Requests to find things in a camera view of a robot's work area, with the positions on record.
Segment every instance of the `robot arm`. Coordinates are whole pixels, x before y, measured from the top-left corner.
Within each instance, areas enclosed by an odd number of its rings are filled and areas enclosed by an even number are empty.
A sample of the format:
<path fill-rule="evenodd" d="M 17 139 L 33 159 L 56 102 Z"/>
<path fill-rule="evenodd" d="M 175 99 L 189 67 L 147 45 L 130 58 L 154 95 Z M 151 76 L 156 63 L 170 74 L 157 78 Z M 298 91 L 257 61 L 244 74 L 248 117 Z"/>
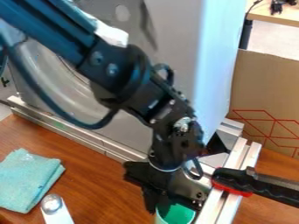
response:
<path fill-rule="evenodd" d="M 135 45 L 127 45 L 115 36 L 126 34 L 88 16 L 67 0 L 5 0 L 0 3 L 1 40 L 10 60 L 28 85 L 58 115 L 86 129 L 107 125 L 123 109 L 153 129 L 149 162 L 127 162 L 125 179 L 140 185 L 146 207 L 155 212 L 165 198 L 197 208 L 197 198 L 177 195 L 170 189 L 173 176 L 181 168 L 191 179 L 203 172 L 196 157 L 205 154 L 203 131 L 187 99 L 173 86 L 174 73 L 166 65 L 152 66 L 147 55 Z M 9 32 L 15 32 L 11 39 Z M 99 103 L 110 109 L 98 123 L 76 120 L 59 107 L 26 71 L 17 56 L 26 36 L 36 39 L 63 57 L 87 77 Z M 159 72 L 167 73 L 163 79 Z M 198 174 L 184 163 L 192 160 Z"/>

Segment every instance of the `table surface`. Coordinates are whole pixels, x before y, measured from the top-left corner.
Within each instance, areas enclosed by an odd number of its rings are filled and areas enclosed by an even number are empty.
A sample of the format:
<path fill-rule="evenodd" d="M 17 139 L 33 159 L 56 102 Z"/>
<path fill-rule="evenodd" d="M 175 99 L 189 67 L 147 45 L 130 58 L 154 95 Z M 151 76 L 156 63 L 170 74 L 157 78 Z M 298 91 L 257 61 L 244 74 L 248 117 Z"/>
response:
<path fill-rule="evenodd" d="M 66 172 L 49 193 L 61 195 L 75 223 L 153 223 L 140 189 L 122 179 L 122 166 L 98 152 L 11 115 L 0 122 L 0 161 L 12 150 L 60 158 Z M 299 160 L 262 150 L 257 171 L 299 181 Z M 296 208 L 252 196 L 243 199 L 234 224 L 298 223 Z M 0 223 L 44 223 L 39 205 L 28 214 L 0 208 Z"/>
<path fill-rule="evenodd" d="M 247 9 L 249 9 L 253 2 L 255 0 L 247 0 Z M 282 6 L 282 14 L 276 13 L 273 16 L 270 12 L 270 5 L 271 0 L 263 0 L 261 3 L 255 5 L 250 11 L 248 19 L 299 27 L 299 4 L 296 6 L 285 4 Z"/>

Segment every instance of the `green cloth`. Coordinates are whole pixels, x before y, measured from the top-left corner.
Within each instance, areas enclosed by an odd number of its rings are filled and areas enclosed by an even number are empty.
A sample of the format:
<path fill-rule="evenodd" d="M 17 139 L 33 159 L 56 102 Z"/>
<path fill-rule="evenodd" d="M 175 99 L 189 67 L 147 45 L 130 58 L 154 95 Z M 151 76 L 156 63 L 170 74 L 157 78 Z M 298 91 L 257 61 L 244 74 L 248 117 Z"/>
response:
<path fill-rule="evenodd" d="M 0 207 L 29 213 L 64 170 L 59 159 L 14 150 L 0 163 Z"/>

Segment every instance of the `screw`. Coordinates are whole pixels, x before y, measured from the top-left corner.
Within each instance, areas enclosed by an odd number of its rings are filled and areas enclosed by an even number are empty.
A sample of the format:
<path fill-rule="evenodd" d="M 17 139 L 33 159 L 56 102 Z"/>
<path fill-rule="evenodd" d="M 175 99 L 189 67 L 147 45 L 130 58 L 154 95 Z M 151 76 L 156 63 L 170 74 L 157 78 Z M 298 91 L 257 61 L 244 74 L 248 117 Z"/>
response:
<path fill-rule="evenodd" d="M 175 100 L 171 100 L 171 101 L 170 101 L 170 105 L 174 105 L 175 103 L 176 103 Z"/>
<path fill-rule="evenodd" d="M 101 64 L 104 57 L 100 52 L 93 52 L 93 54 L 90 56 L 90 64 L 94 67 L 97 67 Z"/>
<path fill-rule="evenodd" d="M 201 192 L 199 192 L 199 193 L 196 195 L 196 197 L 198 197 L 199 199 L 201 198 L 201 196 L 202 196 L 202 193 L 201 193 Z"/>
<path fill-rule="evenodd" d="M 116 64 L 109 64 L 107 67 L 107 73 L 109 76 L 115 76 L 118 73 L 118 66 Z"/>

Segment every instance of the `black cable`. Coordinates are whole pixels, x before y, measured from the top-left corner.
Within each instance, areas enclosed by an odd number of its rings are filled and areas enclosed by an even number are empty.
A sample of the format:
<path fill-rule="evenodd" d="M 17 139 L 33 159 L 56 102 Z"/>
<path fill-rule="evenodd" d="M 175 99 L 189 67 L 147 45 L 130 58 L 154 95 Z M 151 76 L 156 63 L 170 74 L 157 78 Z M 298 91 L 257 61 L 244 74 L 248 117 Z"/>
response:
<path fill-rule="evenodd" d="M 26 68 L 26 65 L 24 62 L 20 59 L 20 56 L 17 55 L 17 52 L 14 47 L 7 47 L 6 50 L 9 52 L 10 55 L 10 60 L 13 62 L 13 65 L 17 68 L 18 71 L 20 71 L 20 74 L 22 75 L 23 79 L 26 81 L 28 86 L 39 96 L 45 104 L 52 109 L 57 115 L 61 116 L 64 118 L 66 121 L 73 123 L 74 125 L 88 129 L 88 130 L 97 130 L 105 127 L 108 125 L 114 116 L 118 113 L 119 109 L 118 108 L 112 108 L 110 109 L 105 116 L 98 122 L 96 123 L 85 123 L 82 121 L 79 121 L 72 115 L 69 115 L 63 108 L 61 108 L 46 92 L 43 88 L 41 88 L 38 83 L 31 77 L 31 74 Z"/>
<path fill-rule="evenodd" d="M 245 19 L 247 19 L 248 14 L 249 14 L 249 12 L 251 11 L 251 9 L 252 9 L 255 5 L 261 3 L 262 1 L 263 1 L 263 0 L 256 0 L 256 1 L 253 3 L 253 5 L 252 5 L 252 6 L 249 8 L 249 10 L 247 11 L 246 16 L 245 16 Z"/>
<path fill-rule="evenodd" d="M 154 65 L 153 69 L 157 73 L 159 71 L 164 70 L 167 74 L 166 75 L 166 80 L 167 80 L 168 84 L 170 86 L 173 86 L 173 84 L 174 84 L 174 72 L 168 65 L 166 65 L 166 64 L 156 64 L 156 65 Z"/>

